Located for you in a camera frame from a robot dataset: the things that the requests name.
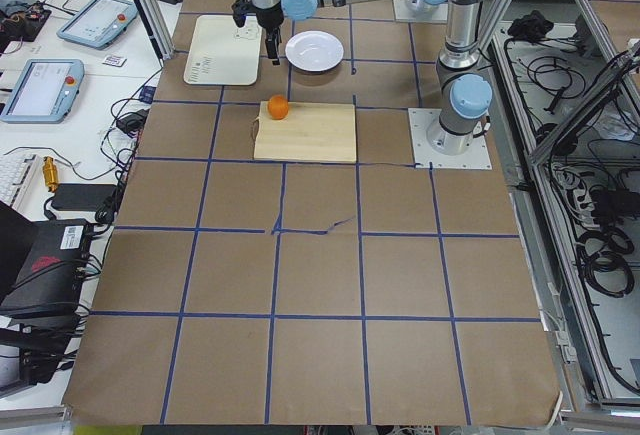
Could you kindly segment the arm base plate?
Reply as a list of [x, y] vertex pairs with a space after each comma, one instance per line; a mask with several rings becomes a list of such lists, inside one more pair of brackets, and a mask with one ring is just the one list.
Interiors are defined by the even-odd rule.
[[393, 0], [395, 20], [444, 25], [448, 17], [447, 2], [448, 0]]
[[408, 110], [415, 167], [491, 170], [492, 164], [481, 121], [477, 121], [471, 133], [453, 135], [441, 126], [440, 113], [440, 109], [434, 108]]

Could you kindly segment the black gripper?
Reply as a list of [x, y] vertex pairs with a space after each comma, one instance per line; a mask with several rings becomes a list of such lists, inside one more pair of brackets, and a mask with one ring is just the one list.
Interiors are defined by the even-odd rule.
[[265, 47], [268, 59], [274, 66], [280, 65], [279, 45], [280, 29], [284, 14], [280, 1], [267, 2], [267, 7], [259, 7], [253, 0], [236, 0], [232, 5], [232, 17], [235, 25], [242, 28], [248, 14], [256, 16], [258, 24], [268, 30], [265, 36]]

